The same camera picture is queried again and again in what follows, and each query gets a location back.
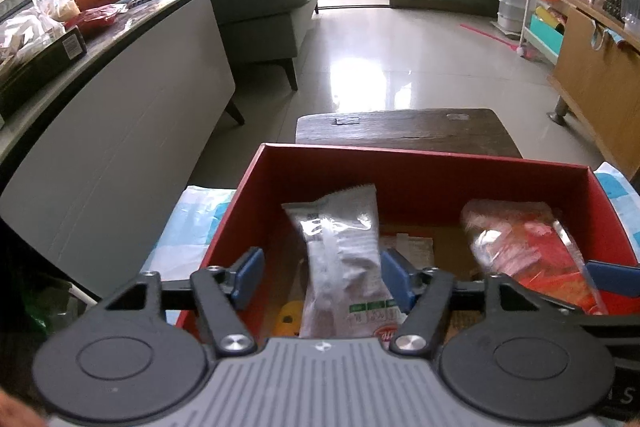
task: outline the nutrition label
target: nutrition label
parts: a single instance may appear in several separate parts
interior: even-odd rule
[[[400,310],[396,301],[373,301],[349,306],[349,320],[352,325],[396,322]]]

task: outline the red box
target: red box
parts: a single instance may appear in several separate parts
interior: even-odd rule
[[[545,201],[558,212],[586,260],[634,266],[625,231],[593,172],[584,166],[501,158],[370,148],[263,144],[242,178],[202,266],[229,266],[249,247],[261,247],[266,273],[242,319],[260,330],[270,280],[282,265],[273,246],[291,225],[283,203],[314,201],[329,192],[373,183],[380,223],[415,226],[460,224],[476,198]],[[610,312],[640,309],[640,299],[603,293]],[[180,327],[194,332],[193,313]]]

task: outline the wooden table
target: wooden table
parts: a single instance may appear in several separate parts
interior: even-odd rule
[[[296,143],[522,158],[490,109],[312,114],[298,119]]]

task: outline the teal storage bin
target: teal storage bin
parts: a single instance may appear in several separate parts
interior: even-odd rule
[[[533,14],[531,17],[531,26],[529,29],[531,33],[543,41],[556,55],[560,54],[563,35],[548,24],[545,24],[536,14]]]

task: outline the metal screw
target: metal screw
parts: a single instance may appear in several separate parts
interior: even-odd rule
[[[220,341],[220,347],[225,351],[244,351],[252,344],[252,340],[242,334],[227,335]]]
[[[396,339],[396,347],[402,351],[419,351],[427,345],[420,335],[402,335]]]

